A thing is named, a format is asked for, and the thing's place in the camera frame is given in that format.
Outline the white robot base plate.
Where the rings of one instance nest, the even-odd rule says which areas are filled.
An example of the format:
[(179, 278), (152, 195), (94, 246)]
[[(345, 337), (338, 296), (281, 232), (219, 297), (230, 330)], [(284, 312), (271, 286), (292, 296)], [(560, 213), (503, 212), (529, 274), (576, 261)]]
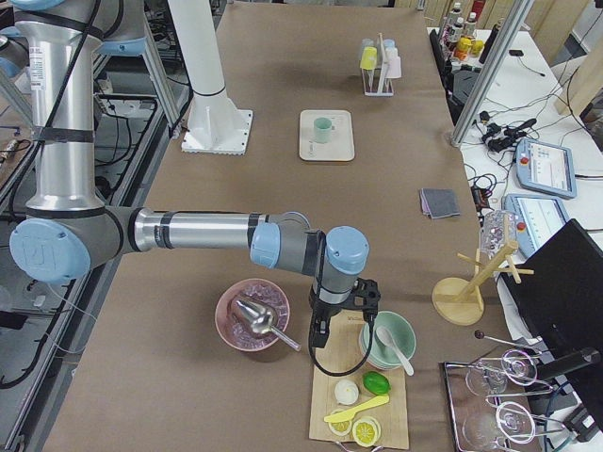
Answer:
[(238, 109), (225, 92), (215, 96), (195, 94), (182, 142), (185, 153), (246, 153), (253, 112)]

